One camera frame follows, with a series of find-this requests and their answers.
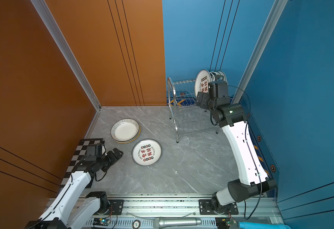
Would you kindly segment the silver wire dish rack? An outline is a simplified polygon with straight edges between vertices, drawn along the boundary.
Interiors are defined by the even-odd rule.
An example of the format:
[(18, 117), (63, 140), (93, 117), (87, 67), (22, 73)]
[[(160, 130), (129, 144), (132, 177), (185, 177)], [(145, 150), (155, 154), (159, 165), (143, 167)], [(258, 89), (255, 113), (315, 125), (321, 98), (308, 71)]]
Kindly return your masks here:
[(169, 119), (174, 125), (176, 142), (182, 136), (214, 130), (219, 127), (210, 122), (210, 112), (196, 106), (195, 80), (173, 81), (167, 79)]

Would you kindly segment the white deep plate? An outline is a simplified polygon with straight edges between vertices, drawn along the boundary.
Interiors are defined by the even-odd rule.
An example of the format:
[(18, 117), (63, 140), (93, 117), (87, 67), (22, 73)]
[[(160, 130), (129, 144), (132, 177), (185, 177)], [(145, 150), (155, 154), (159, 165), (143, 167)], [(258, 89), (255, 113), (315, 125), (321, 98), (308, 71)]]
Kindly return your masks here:
[(138, 135), (140, 130), (139, 123), (130, 118), (116, 122), (111, 128), (111, 136), (115, 141), (127, 142)]

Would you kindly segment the white red patterned plate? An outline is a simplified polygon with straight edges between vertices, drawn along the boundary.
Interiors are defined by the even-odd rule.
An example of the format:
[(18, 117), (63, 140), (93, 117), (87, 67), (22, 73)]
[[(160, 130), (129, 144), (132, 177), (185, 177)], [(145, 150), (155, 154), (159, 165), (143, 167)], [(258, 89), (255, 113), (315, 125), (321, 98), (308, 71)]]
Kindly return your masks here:
[(159, 161), (162, 155), (161, 145), (152, 139), (138, 142), (132, 150), (132, 158), (140, 166), (151, 166)]

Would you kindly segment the white plate black rim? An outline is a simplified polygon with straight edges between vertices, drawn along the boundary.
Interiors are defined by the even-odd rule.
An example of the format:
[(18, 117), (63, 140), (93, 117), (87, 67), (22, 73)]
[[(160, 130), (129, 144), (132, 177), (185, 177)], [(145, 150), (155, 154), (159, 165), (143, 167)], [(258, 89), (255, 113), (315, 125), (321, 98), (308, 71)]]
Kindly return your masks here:
[(227, 77), (223, 71), (211, 72), (215, 81), (227, 81)]

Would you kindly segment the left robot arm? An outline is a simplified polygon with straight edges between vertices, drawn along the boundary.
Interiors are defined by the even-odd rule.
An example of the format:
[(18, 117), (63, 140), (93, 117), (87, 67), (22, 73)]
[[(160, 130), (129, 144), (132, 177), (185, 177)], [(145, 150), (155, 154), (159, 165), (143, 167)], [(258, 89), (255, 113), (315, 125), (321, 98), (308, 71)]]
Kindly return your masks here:
[(104, 149), (102, 144), (87, 146), (86, 154), (73, 167), (55, 201), (38, 220), (28, 222), (26, 229), (81, 229), (96, 213), (112, 215), (112, 205), (104, 191), (90, 192), (82, 205), (72, 212), (83, 190), (96, 179), (97, 172), (107, 173), (124, 154), (117, 148), (108, 152), (103, 152)]

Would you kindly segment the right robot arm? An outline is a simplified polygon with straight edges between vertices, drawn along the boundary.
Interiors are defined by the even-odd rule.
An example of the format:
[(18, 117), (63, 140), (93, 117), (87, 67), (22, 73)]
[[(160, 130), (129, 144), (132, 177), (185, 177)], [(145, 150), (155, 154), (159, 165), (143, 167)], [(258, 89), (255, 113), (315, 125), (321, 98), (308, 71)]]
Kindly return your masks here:
[(277, 188), (277, 182), (262, 167), (250, 137), (248, 117), (240, 104), (230, 102), (227, 82), (213, 81), (207, 86), (198, 92), (196, 105), (210, 111), (211, 121), (225, 134), (238, 166), (239, 179), (230, 181), (211, 199), (214, 211), (224, 213), (233, 203)]

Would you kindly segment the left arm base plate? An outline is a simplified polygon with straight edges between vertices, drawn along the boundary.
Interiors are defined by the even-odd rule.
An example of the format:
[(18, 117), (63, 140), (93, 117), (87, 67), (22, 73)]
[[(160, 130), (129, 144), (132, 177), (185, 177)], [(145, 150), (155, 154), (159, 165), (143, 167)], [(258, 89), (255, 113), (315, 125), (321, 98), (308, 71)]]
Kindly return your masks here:
[(111, 199), (108, 200), (106, 203), (101, 203), (101, 208), (97, 210), (94, 215), (106, 215), (106, 216), (113, 216), (113, 215), (121, 215), (123, 211), (124, 200), (122, 199)]

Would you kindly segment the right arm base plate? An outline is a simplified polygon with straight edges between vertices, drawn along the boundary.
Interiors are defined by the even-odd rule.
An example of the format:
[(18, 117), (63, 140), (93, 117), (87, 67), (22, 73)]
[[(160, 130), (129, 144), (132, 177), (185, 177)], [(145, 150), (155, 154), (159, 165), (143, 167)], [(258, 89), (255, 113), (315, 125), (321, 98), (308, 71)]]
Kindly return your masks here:
[(238, 207), (236, 202), (228, 205), (220, 205), (212, 199), (200, 199), (199, 211), (201, 215), (238, 215)]

